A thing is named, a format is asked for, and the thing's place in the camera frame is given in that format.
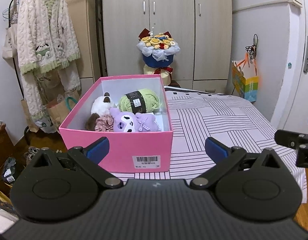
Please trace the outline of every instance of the yellow rose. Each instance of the yellow rose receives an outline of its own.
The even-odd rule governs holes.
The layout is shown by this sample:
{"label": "yellow rose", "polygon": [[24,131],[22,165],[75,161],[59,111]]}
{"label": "yellow rose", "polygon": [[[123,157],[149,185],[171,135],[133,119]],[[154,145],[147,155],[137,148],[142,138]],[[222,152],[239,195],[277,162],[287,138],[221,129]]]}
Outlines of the yellow rose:
{"label": "yellow rose", "polygon": [[143,41],[143,42],[147,42],[147,41],[150,41],[150,39],[151,39],[150,37],[144,37],[144,38],[142,39],[142,41]]}
{"label": "yellow rose", "polygon": [[156,44],[159,44],[159,43],[160,43],[160,40],[159,40],[159,39],[153,38],[153,39],[151,39],[150,42],[151,42],[151,44],[156,45]]}
{"label": "yellow rose", "polygon": [[169,40],[163,40],[163,44],[166,44],[166,45],[170,45],[170,41]]}

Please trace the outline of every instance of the bed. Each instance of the bed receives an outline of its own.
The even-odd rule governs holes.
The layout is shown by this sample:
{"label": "bed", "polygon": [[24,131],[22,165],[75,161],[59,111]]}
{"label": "bed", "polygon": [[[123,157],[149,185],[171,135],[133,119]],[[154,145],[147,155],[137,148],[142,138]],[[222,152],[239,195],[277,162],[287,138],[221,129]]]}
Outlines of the bed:
{"label": "bed", "polygon": [[173,126],[171,165],[160,173],[113,173],[128,179],[185,179],[189,182],[215,163],[205,153],[205,139],[214,137],[228,147],[240,146],[252,153],[271,147],[280,156],[307,200],[304,168],[295,166],[293,149],[274,141],[275,129],[247,100],[236,96],[210,94],[165,87]]}

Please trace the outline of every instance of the black yarn label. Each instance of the black yarn label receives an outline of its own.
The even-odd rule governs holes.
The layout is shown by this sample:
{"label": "black yarn label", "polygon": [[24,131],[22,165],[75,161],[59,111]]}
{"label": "black yarn label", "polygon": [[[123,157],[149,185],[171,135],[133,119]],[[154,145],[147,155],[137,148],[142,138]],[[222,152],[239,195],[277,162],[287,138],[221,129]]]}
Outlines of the black yarn label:
{"label": "black yarn label", "polygon": [[134,91],[132,93],[126,94],[128,100],[130,101],[130,105],[132,107],[132,111],[134,114],[136,113],[146,113],[146,105],[142,94],[139,91]]}

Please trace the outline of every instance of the white door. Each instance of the white door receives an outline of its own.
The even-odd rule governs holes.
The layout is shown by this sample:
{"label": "white door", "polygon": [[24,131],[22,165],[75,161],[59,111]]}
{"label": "white door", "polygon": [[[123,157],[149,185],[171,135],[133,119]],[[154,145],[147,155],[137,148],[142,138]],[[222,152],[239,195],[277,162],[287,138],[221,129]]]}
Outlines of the white door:
{"label": "white door", "polygon": [[[304,0],[306,14],[306,36],[308,36],[308,0]],[[302,70],[295,99],[284,126],[284,130],[290,130],[308,134],[308,72]]]}
{"label": "white door", "polygon": [[232,0],[195,0],[195,80],[226,79],[232,38]]}
{"label": "white door", "polygon": [[149,0],[150,27],[154,34],[169,31],[181,51],[171,65],[174,80],[193,80],[194,0]]}
{"label": "white door", "polygon": [[143,74],[138,35],[149,29],[148,0],[103,0],[103,26],[109,76]]}

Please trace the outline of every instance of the pink box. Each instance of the pink box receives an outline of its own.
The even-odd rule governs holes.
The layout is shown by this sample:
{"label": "pink box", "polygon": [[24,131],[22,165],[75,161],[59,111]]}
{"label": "pink box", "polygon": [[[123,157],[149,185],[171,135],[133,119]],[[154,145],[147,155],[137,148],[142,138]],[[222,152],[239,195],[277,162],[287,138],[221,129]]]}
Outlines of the pink box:
{"label": "pink box", "polygon": [[[161,132],[96,132],[86,131],[85,122],[90,116],[94,100],[108,92],[117,103],[120,98],[139,89],[151,89],[160,98],[161,111],[155,113]],[[173,130],[164,85],[160,75],[128,75],[103,77],[87,91],[59,127],[67,149],[87,147],[101,137],[107,137],[109,153],[98,164],[109,172],[165,172],[169,170]],[[159,156],[160,167],[136,168],[136,156]]]}

